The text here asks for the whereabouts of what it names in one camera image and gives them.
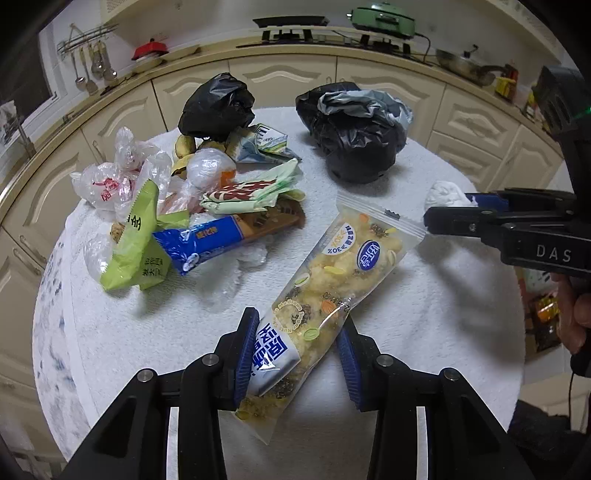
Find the blue gripper pad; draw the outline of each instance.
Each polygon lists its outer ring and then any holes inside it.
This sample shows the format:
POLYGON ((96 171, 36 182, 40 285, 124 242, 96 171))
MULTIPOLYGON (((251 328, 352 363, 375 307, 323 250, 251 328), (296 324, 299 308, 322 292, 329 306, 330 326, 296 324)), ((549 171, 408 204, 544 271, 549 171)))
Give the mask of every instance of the blue gripper pad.
POLYGON ((255 350, 256 328, 259 324, 259 313, 254 308, 244 310, 244 315, 249 315, 248 330, 244 336, 244 343, 236 364, 236 374, 234 377, 234 405, 238 407, 240 402, 246 397, 248 382, 251 379, 252 355, 255 350))
POLYGON ((347 390, 349 390, 349 398, 355 403, 357 409, 361 409, 361 369, 355 358, 353 345, 344 329, 340 331, 337 337, 337 345, 339 347, 340 364, 343 367, 347 390))

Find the black plastic bag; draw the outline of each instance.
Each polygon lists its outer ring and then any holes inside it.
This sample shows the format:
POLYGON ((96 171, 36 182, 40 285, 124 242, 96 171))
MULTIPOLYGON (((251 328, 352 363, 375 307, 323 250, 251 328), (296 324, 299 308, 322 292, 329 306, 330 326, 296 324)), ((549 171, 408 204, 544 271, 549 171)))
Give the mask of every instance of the black plastic bag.
POLYGON ((322 95, 351 90, 360 88, 352 82, 322 85, 296 97, 295 109, 327 155, 329 170, 351 183, 369 183, 394 165, 401 139, 397 129, 372 118, 320 112, 318 101, 322 95))
POLYGON ((190 137, 226 141, 236 127, 248 127, 255 114, 255 98, 246 83, 220 73, 201 85, 183 108, 178 129, 190 137))

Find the human hand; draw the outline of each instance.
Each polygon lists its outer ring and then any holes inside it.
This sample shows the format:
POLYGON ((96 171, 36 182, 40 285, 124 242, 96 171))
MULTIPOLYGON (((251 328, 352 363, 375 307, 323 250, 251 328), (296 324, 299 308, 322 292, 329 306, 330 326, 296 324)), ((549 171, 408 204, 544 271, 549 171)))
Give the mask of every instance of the human hand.
POLYGON ((570 353, 579 353, 586 339, 586 328, 591 328, 591 293, 577 293, 566 275, 552 274, 558 282, 558 308, 560 323, 558 336, 570 353))

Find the white towel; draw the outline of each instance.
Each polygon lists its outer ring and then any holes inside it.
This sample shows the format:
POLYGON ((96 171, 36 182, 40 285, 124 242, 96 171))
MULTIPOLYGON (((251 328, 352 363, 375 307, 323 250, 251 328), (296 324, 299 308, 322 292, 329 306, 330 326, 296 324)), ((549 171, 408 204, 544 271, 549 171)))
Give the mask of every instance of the white towel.
MULTIPOLYGON (((261 109, 255 122, 289 134, 289 147, 301 155, 304 179, 298 188, 307 194, 307 224, 275 236, 266 266, 245 277, 225 312, 204 311, 196 292, 203 285, 198 273, 184 278, 171 273, 143 293, 137 288, 103 292, 86 272, 82 245, 97 230, 108 231, 108 224, 84 204, 69 217, 70 248, 63 265, 70 267, 64 288, 71 292, 72 307, 64 315, 74 332, 70 353, 79 350, 72 355, 78 365, 72 370, 76 385, 87 385, 81 401, 91 424, 139 369, 151 367, 163 374, 184 368, 236 328, 244 307, 263 313, 336 216, 338 188, 419 221, 434 181, 474 189, 454 167, 412 140, 385 177, 364 186, 339 184, 293 108, 261 109)), ((513 270, 499 262, 497 251, 476 239, 428 236, 352 316, 360 333, 411 368, 457 368, 508 427, 521 385, 524 325, 513 270)), ((375 414, 355 410, 334 350, 296 395, 270 446, 235 419, 220 418, 229 478, 343 480, 367 474, 375 414)), ((171 431, 175 429, 172 421, 171 431)), ((419 433, 418 478, 426 478, 423 424, 419 433)), ((175 478, 176 443, 169 445, 169 478, 175 478)))

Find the cream cabinet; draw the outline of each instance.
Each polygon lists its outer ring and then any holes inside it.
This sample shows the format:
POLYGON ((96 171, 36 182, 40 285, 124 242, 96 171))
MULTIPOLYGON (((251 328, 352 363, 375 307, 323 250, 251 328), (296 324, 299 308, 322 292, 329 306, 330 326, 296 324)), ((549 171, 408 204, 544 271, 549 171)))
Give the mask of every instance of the cream cabinet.
POLYGON ((80 201, 69 174, 94 162, 77 130, 33 174, 4 218, 3 227, 40 265, 45 266, 67 216, 80 201))
POLYGON ((437 132, 431 134, 427 148, 461 171, 484 192, 502 160, 461 140, 437 132))
POLYGON ((255 108, 294 106, 296 97, 333 83, 336 57, 329 55, 257 55, 230 59, 230 73, 248 85, 255 108))
POLYGON ((31 335, 43 269, 0 228, 0 412, 14 416, 36 453, 59 453, 35 389, 31 335))
POLYGON ((433 129, 504 158, 518 127, 509 115, 448 85, 433 129))
POLYGON ((221 60, 179 70, 154 79, 152 81, 154 91, 166 129, 170 132, 177 128, 185 103, 199 86, 218 73, 229 71, 228 61, 221 60))
POLYGON ((521 125, 490 189, 545 188, 561 163, 552 147, 521 125))
POLYGON ((120 127, 128 127, 138 140, 166 132, 152 82, 126 93, 82 125, 97 161, 113 161, 115 135, 120 127))
POLYGON ((383 90, 400 98, 414 113, 408 136, 427 145, 445 83, 410 70, 343 57, 339 57, 336 76, 338 82, 355 82, 359 88, 383 90))

